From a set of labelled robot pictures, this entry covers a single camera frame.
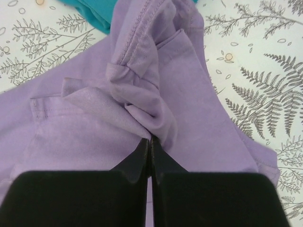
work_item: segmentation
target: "teal garment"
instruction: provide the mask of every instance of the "teal garment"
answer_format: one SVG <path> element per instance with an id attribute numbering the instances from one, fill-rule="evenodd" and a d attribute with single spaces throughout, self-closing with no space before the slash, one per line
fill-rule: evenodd
<path id="1" fill-rule="evenodd" d="M 74 6 L 96 29 L 109 34 L 115 4 L 118 0 L 59 0 Z"/>

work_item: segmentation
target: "white surface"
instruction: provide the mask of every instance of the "white surface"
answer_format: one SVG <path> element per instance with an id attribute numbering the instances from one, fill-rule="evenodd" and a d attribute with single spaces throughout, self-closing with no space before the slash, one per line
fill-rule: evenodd
<path id="1" fill-rule="evenodd" d="M 197 7 L 205 19 L 207 66 L 218 96 L 243 131 L 277 151 L 281 202 L 291 224 L 301 227 L 303 0 L 200 0 Z M 56 0 L 1 0 L 0 18 L 0 92 L 105 37 Z M 298 74 L 297 84 L 288 83 Z"/>

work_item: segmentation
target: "purple fabric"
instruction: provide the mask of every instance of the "purple fabric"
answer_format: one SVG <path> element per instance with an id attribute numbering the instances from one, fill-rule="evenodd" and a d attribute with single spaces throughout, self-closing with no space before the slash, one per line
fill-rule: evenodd
<path id="1" fill-rule="evenodd" d="M 108 37 L 2 94 L 0 202 L 24 171 L 108 170 L 151 134 L 188 171 L 277 184 L 276 153 L 244 135 L 213 90 L 203 27 L 191 0 L 119 0 Z"/>

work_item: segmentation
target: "patterned surface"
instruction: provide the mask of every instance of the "patterned surface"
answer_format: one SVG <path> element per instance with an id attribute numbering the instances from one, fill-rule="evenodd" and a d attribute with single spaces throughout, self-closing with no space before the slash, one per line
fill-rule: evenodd
<path id="1" fill-rule="evenodd" d="M 278 192 L 303 226 L 303 0 L 199 0 L 215 90 L 248 136 L 278 153 Z M 0 92 L 105 37 L 55 0 L 0 1 Z"/>

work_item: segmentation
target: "beige circle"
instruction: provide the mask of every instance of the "beige circle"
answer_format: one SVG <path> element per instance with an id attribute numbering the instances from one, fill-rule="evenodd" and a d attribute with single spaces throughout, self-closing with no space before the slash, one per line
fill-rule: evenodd
<path id="1" fill-rule="evenodd" d="M 3 48 L 3 52 L 8 53 L 8 52 L 9 52 L 9 47 L 8 47 L 8 46 L 5 46 L 5 47 Z"/>
<path id="2" fill-rule="evenodd" d="M 233 58 L 233 56 L 231 53 L 228 53 L 228 54 L 226 54 L 225 58 L 226 58 L 226 60 L 230 61 Z"/>
<path id="3" fill-rule="evenodd" d="M 36 3 L 37 3 L 38 5 L 43 5 L 43 4 L 44 4 L 44 0 L 36 0 Z"/>

